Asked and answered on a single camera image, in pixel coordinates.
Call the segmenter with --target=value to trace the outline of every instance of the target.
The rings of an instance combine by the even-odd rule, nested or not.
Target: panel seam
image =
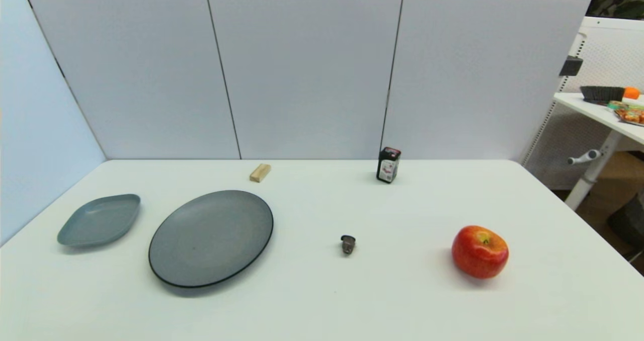
[[[400,9],[398,10],[398,25],[396,26],[396,38],[393,42],[393,56],[391,57],[391,71],[389,71],[389,86],[387,87],[387,100],[384,103],[384,119],[382,119],[382,133],[380,134],[380,147],[378,152],[382,149],[382,141],[384,140],[384,127],[387,124],[387,112],[389,110],[389,98],[391,97],[391,82],[393,80],[393,65],[396,60],[396,49],[398,48],[398,34],[400,33],[400,18],[403,15],[403,2],[400,0]]]
[[[223,71],[223,60],[221,59],[221,51],[219,50],[219,41],[217,39],[217,30],[214,28],[214,16],[212,15],[212,7],[210,6],[210,0],[206,0],[208,3],[208,13],[210,14],[210,23],[212,24],[212,33],[214,34],[214,44],[217,48],[217,56],[219,57],[219,67],[221,67],[221,77],[223,77],[223,88],[226,90],[226,98],[228,99],[228,109],[230,110],[230,120],[232,121],[232,130],[235,134],[235,142],[237,143],[237,152],[239,153],[239,159],[242,158],[242,148],[239,146],[239,137],[237,137],[237,127],[235,126],[235,118],[232,115],[232,104],[230,104],[230,94],[228,93],[228,84],[226,82],[226,75]]]

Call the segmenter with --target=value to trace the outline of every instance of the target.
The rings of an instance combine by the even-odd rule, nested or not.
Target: plate rim
[[[245,265],[244,267],[240,268],[237,272],[235,272],[235,273],[233,273],[233,274],[231,274],[231,275],[228,275],[228,277],[224,277],[223,279],[219,279],[218,281],[214,281],[214,282],[211,282],[211,283],[207,283],[207,284],[200,284],[200,285],[198,285],[198,286],[186,286],[186,285],[181,285],[181,284],[172,283],[172,282],[170,282],[170,281],[168,281],[168,280],[164,279],[163,277],[159,276],[159,274],[154,270],[154,267],[152,267],[152,260],[150,259],[150,249],[152,249],[152,241],[154,241],[154,237],[155,237],[155,236],[156,236],[156,234],[158,233],[159,229],[161,229],[161,227],[162,227],[162,226],[163,226],[163,224],[168,220],[168,218],[170,218],[174,213],[176,213],[179,209],[183,208],[183,207],[184,207],[184,206],[186,206],[187,204],[190,204],[191,202],[196,201],[196,200],[198,200],[198,199],[201,199],[202,197],[205,197],[205,196],[207,196],[207,195],[216,194],[216,193],[221,193],[221,192],[239,192],[239,193],[251,194],[252,196],[256,197],[257,199],[260,199],[260,201],[262,201],[262,203],[266,204],[267,208],[269,208],[269,213],[271,213],[271,231],[269,232],[269,236],[268,236],[268,238],[266,238],[266,242],[265,242],[265,243],[264,243],[264,245],[262,246],[262,249],[260,249],[260,251],[257,253],[257,255],[256,255],[253,259],[251,259],[251,261],[250,261],[250,262],[248,262],[248,264],[247,264],[247,265]],[[181,206],[179,206],[179,208],[177,208],[177,209],[173,210],[173,212],[172,212],[172,213],[170,213],[170,215],[168,215],[168,216],[163,220],[163,222],[161,222],[161,224],[159,224],[159,227],[156,229],[156,231],[154,231],[154,234],[152,235],[152,239],[150,239],[150,245],[148,245],[148,247],[147,247],[147,263],[150,265],[150,269],[152,270],[152,273],[154,273],[154,275],[155,275],[158,279],[160,279],[161,281],[163,281],[163,283],[169,284],[170,286],[179,287],[179,288],[203,288],[203,287],[212,286],[213,284],[218,284],[218,283],[220,283],[220,282],[226,281],[226,280],[228,280],[228,279],[230,279],[230,278],[232,278],[232,277],[236,276],[237,274],[241,273],[243,270],[245,270],[246,268],[248,268],[250,265],[252,265],[253,263],[255,263],[255,261],[257,260],[257,258],[259,258],[259,257],[262,255],[262,253],[263,253],[263,252],[264,252],[264,250],[266,249],[267,245],[269,245],[269,242],[271,241],[271,237],[272,237],[272,235],[273,235],[273,229],[274,229],[274,228],[275,228],[275,217],[273,216],[273,211],[272,211],[272,209],[271,209],[271,206],[269,206],[269,204],[268,204],[268,203],[266,203],[266,201],[265,201],[264,199],[262,199],[262,197],[259,197],[258,195],[255,195],[255,194],[253,194],[253,193],[251,193],[251,192],[247,192],[246,190],[233,190],[233,189],[228,189],[228,190],[218,190],[218,191],[216,191],[216,192],[211,192],[211,193],[208,193],[208,194],[203,194],[203,195],[200,195],[200,196],[196,197],[195,199],[192,199],[192,200],[188,201],[187,203],[182,204]]]

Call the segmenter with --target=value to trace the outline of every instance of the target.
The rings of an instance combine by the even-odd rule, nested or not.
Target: small metal object
[[[345,254],[351,254],[356,246],[356,238],[353,238],[350,235],[343,235],[340,237],[340,240],[342,240],[342,251],[345,252]]]

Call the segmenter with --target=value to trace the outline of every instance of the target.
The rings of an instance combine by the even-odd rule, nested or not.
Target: desk leg
[[[600,149],[602,156],[591,162],[591,166],[588,167],[579,181],[577,181],[572,192],[570,192],[570,195],[566,198],[566,205],[568,205],[572,210],[577,210],[579,204],[582,203],[582,200],[586,197],[593,185],[595,185],[597,177],[606,166],[608,160],[610,160],[610,157],[615,152],[615,149],[619,144],[619,140],[621,140],[622,137],[623,135],[621,133],[615,130],[610,131],[606,141],[604,141],[604,144]]]

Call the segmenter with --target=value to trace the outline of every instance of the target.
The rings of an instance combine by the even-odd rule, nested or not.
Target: white partition wall
[[[590,0],[404,0],[383,145],[518,160]]]
[[[104,156],[27,0],[0,2],[2,245]]]
[[[207,0],[31,0],[108,158],[239,158]]]
[[[243,158],[377,157],[400,0],[210,0]]]

